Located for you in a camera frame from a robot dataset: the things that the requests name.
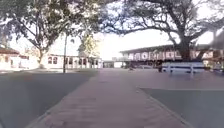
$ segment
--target pole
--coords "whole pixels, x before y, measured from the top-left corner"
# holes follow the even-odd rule
[[[67,35],[67,33],[66,33],[66,36],[65,36],[65,47],[64,47],[63,73],[66,73],[66,52],[67,52],[67,40],[68,40],[68,35]]]

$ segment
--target road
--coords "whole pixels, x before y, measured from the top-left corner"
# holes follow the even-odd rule
[[[195,128],[223,128],[224,91],[143,89]]]
[[[24,128],[96,72],[0,75],[0,119],[5,128]]]

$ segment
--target paved walkway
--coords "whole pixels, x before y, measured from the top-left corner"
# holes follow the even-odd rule
[[[27,128],[190,127],[127,81],[130,73],[100,71]]]

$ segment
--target railing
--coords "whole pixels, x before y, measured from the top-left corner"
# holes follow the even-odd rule
[[[186,72],[197,73],[205,71],[205,66],[202,62],[181,62],[181,63],[164,63],[162,65],[164,72]]]

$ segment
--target red roof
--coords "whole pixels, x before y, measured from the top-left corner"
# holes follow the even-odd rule
[[[19,52],[12,49],[12,48],[1,48],[0,47],[0,54],[16,54],[16,55],[19,55]]]

